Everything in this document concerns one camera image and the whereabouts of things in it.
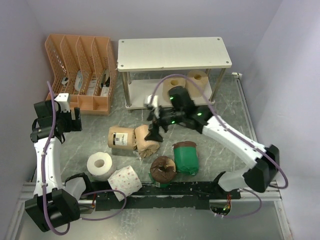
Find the beige paper towel roll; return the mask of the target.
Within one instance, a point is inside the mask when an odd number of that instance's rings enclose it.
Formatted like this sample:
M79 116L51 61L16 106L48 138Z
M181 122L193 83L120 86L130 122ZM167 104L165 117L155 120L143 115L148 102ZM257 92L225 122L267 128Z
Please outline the beige paper towel roll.
M187 77L191 79L200 89L200 91L190 82L185 82L185 88L188 90L191 98L201 97L204 93L205 87L209 82L208 75L201 70L191 70L187 73Z
M184 88L186 86L186 80L183 77L170 77L163 82L162 86L163 86L162 88L163 99L167 103L171 103L169 90L177 86L181 86Z

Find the green paper roll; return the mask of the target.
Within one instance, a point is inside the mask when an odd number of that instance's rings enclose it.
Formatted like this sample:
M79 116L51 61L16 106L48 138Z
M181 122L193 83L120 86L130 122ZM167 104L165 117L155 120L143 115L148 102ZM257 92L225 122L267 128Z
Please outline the green paper roll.
M193 141L177 142L172 145L172 150L176 171L195 176L199 171L197 144Z

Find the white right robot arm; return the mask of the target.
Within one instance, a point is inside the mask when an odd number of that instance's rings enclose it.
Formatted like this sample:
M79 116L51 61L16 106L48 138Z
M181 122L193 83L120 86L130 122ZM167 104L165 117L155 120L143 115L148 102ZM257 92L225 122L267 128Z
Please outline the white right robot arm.
M234 172L221 172L215 178L212 193L218 199L235 189L248 187L263 193L270 187L280 165L280 151L275 145L267 147L248 138L212 113L210 106L196 106L187 89L181 86L169 90L169 100L172 107L165 109L159 104L157 95L145 98L144 105L150 110L147 119L151 122L146 140L162 142L159 128L167 131L170 125L182 124L236 154L245 167Z

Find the brown-topped green roll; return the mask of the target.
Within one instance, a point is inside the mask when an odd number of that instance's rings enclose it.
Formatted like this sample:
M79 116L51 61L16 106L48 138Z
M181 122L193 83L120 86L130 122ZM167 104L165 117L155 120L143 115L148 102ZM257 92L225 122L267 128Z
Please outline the brown-topped green roll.
M159 156L152 162L149 173L155 182L168 184L177 175L176 164L167 156Z

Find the white red-dotted paper roll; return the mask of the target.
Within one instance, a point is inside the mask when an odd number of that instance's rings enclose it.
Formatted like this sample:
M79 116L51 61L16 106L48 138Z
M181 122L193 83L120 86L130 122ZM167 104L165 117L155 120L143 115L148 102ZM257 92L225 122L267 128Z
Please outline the white red-dotted paper roll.
M121 191L126 197L142 188L142 182L131 165L116 170L107 181L111 189Z

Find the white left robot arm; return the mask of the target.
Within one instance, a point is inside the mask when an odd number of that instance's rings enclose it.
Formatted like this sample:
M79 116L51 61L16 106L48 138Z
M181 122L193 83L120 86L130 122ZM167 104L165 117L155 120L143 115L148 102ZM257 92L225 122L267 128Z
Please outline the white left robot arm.
M80 109L70 108L68 100L46 100L34 104L37 118L30 139L37 157L37 178L33 198L25 202L25 211L42 232L51 227L69 225L80 217L79 199L94 192L85 173L62 182L60 156L65 133L80 132Z

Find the plain white paper roll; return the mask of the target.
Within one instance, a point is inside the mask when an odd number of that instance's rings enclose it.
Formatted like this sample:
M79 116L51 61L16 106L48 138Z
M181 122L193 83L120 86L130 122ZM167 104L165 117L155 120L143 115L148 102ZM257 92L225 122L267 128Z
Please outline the plain white paper roll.
M100 182L107 181L116 171L116 165L111 156L104 152L92 154L87 160L86 167L93 179Z

